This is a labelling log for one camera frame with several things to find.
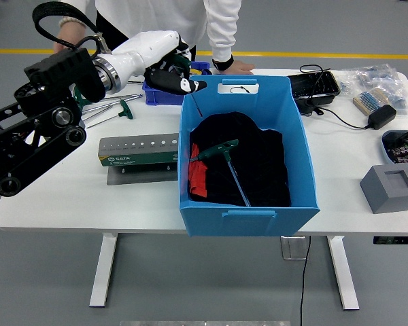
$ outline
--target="person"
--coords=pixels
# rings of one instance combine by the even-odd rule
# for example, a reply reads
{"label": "person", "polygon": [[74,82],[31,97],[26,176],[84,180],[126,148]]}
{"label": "person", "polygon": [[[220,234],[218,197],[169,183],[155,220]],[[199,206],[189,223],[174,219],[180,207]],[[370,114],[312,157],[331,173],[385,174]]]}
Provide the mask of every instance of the person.
{"label": "person", "polygon": [[[60,0],[85,13],[90,0]],[[97,28],[113,50],[128,38],[142,31],[177,31],[190,46],[192,60],[196,44],[207,27],[212,61],[222,74],[251,75],[254,65],[234,60],[231,48],[241,0],[95,0]],[[63,17],[57,37],[76,44],[86,27],[72,17]],[[55,43],[54,53],[64,48]]]}

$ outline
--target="gray floor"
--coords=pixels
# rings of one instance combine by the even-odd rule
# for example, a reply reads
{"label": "gray floor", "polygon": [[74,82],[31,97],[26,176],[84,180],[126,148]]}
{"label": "gray floor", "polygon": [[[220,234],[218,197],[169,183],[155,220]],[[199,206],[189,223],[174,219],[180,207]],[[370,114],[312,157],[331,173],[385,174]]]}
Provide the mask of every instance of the gray floor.
{"label": "gray floor", "polygon": [[[51,47],[30,19],[40,2],[0,1],[0,49]],[[46,20],[45,26],[57,32],[55,21]],[[199,50],[207,49],[204,39]],[[245,0],[235,50],[408,54],[408,3]],[[13,103],[13,91],[27,82],[22,69],[43,57],[0,55],[0,108]],[[408,77],[408,60],[243,60],[281,69],[388,63]],[[101,326],[129,320],[299,324],[303,263],[284,261],[278,238],[121,235],[107,306],[94,309],[88,303],[100,246],[99,234],[0,230],[0,325]],[[348,236],[345,247],[360,310],[342,310],[326,239],[313,237],[304,325],[408,325],[408,246],[378,246],[372,236]]]}

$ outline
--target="white table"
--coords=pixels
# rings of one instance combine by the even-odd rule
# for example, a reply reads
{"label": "white table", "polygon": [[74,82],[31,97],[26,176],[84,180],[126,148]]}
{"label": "white table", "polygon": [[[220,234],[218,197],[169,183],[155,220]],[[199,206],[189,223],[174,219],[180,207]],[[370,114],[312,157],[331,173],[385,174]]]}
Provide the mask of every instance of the white table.
{"label": "white table", "polygon": [[[257,75],[289,75],[293,70],[256,69]],[[405,85],[408,103],[408,80]],[[127,86],[121,94],[142,92]],[[104,306],[118,233],[185,233],[178,205],[177,181],[106,185],[107,168],[97,157],[103,137],[178,132],[180,106],[132,101],[134,120],[113,119],[87,129],[78,150],[59,162],[17,196],[0,200],[2,230],[101,232],[103,244],[90,306]],[[347,122],[365,126],[367,117],[349,97],[327,106]],[[118,107],[100,119],[116,115]],[[385,164],[380,138],[391,129],[408,130],[408,116],[396,117],[380,130],[353,130],[331,113],[303,117],[316,177],[321,211],[296,235],[328,236],[345,309],[359,309],[343,247],[346,234],[408,236],[408,211],[372,214],[359,185],[372,165]]]}

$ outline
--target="red cloth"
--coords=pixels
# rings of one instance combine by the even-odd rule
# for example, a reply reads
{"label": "red cloth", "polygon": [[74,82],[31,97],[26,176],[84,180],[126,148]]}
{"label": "red cloth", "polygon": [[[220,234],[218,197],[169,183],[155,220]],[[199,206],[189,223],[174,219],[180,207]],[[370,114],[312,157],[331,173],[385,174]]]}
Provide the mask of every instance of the red cloth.
{"label": "red cloth", "polygon": [[[199,148],[197,144],[192,144],[191,158],[198,156]],[[201,197],[207,197],[207,189],[205,189],[205,171],[207,166],[202,161],[189,162],[189,192]]]}

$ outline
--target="blue plastic bin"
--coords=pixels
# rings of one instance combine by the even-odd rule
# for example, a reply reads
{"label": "blue plastic bin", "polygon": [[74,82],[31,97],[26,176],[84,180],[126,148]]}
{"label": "blue plastic bin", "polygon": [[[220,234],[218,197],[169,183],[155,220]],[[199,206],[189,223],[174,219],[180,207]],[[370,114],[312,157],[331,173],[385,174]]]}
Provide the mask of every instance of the blue plastic bin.
{"label": "blue plastic bin", "polygon": [[[180,118],[180,213],[189,236],[291,236],[319,212],[316,186],[305,131],[294,103],[290,80],[280,76],[193,76],[207,87],[184,97]],[[258,92],[230,93],[218,87],[258,84]],[[290,207],[240,207],[196,202],[188,194],[190,132],[206,117],[238,111],[261,129],[282,133],[288,170]]]}
{"label": "blue plastic bin", "polygon": [[[202,71],[204,69],[210,69],[210,64],[205,61],[192,61],[190,63],[190,67],[192,69]],[[146,105],[181,105],[183,103],[184,95],[174,95],[163,92],[162,90],[156,90],[149,87],[145,82],[143,83],[142,90],[145,92]]]}

